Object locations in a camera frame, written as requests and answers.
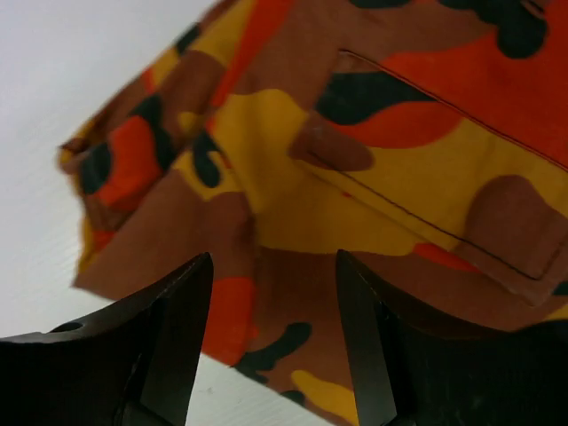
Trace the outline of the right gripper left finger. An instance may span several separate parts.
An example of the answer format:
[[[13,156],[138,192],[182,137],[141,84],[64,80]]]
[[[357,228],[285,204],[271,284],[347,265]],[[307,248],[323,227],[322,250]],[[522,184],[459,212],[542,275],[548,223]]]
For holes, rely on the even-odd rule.
[[[184,424],[212,281],[201,254],[50,332],[3,338],[2,424]]]

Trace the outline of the orange camouflage shorts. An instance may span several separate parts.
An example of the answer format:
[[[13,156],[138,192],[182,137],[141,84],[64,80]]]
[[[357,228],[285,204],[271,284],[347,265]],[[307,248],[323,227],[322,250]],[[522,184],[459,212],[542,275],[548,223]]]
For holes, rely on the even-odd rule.
[[[351,252],[483,328],[567,316],[564,1],[221,1],[61,148],[75,286],[207,252],[203,352],[356,425]]]

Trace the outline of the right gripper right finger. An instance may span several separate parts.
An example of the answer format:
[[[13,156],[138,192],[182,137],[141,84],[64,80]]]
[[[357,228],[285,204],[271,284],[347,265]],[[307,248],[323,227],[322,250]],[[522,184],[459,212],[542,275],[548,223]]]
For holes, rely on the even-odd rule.
[[[392,286],[344,250],[335,279],[361,424],[566,424],[565,320],[481,327]]]

